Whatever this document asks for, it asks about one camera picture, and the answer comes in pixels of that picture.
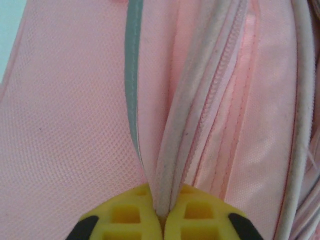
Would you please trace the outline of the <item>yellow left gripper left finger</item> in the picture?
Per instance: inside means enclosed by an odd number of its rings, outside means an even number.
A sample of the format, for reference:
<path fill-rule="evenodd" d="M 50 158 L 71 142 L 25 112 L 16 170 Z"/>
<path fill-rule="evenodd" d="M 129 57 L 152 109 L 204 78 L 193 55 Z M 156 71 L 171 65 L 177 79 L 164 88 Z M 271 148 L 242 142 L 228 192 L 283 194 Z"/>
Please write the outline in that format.
<path fill-rule="evenodd" d="M 80 217 L 68 240 L 162 240 L 148 184 L 110 198 Z"/>

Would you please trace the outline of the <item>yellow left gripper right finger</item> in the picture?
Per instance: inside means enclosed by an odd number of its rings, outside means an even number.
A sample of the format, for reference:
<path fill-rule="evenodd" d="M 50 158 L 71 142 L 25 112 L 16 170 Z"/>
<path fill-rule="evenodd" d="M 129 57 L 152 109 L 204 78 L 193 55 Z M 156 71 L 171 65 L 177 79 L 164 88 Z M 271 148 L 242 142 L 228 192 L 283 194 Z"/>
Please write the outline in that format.
<path fill-rule="evenodd" d="M 164 228 L 166 240 L 262 240 L 239 209 L 185 184 Z"/>

